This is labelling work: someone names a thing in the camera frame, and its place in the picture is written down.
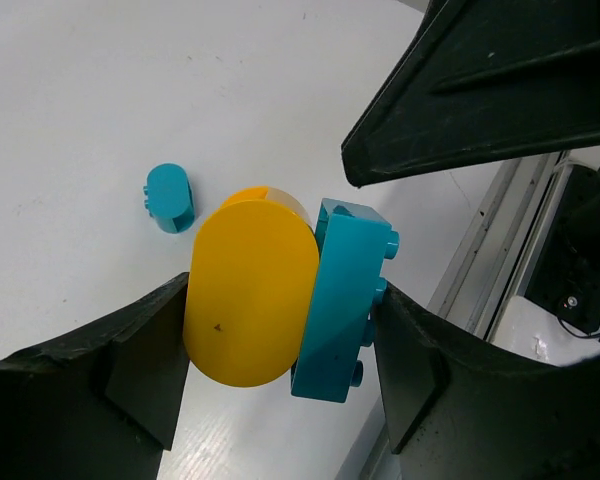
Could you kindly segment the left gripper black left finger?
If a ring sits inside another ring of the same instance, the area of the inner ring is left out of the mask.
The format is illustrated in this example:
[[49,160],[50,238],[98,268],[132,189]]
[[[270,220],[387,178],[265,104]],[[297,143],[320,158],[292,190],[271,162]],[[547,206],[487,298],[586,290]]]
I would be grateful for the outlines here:
[[153,479],[189,360],[188,277],[0,360],[0,479]]

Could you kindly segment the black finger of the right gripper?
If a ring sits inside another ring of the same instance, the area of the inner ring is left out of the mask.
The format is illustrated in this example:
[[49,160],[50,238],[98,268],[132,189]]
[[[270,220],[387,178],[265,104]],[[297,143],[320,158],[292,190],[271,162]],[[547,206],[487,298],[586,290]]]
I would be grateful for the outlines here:
[[356,187],[600,145],[600,1],[432,1],[341,146]]

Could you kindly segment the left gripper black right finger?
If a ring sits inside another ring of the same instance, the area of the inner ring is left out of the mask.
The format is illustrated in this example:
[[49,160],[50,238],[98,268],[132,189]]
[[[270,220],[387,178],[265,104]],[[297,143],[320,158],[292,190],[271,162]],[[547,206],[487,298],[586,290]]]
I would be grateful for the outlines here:
[[498,348],[394,286],[372,311],[391,450],[407,479],[600,479],[600,355]]

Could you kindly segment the yellow oval lego brick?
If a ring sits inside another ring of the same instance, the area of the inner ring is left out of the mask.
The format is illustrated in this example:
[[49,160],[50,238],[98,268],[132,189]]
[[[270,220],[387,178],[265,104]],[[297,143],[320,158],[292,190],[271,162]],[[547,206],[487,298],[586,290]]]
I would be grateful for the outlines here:
[[193,245],[183,330],[191,362],[232,387],[284,375],[299,355],[318,265],[293,196],[269,186],[230,196]]

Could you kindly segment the teal rectangular lego brick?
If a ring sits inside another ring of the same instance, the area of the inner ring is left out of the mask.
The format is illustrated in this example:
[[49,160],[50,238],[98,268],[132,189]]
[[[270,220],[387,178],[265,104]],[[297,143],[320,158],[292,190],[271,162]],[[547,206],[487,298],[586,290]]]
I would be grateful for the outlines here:
[[382,266],[397,255],[400,235],[371,207],[325,198],[315,239],[319,267],[291,394],[343,403],[362,383],[359,351],[374,342],[370,311],[383,299]]

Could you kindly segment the teal oval lego brick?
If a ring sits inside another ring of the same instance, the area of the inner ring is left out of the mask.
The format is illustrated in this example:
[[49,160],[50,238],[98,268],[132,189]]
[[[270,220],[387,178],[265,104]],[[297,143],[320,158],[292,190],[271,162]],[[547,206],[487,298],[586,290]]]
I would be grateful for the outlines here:
[[164,163],[154,167],[147,175],[143,193],[145,209],[162,231],[178,234],[193,224],[193,192],[181,166]]

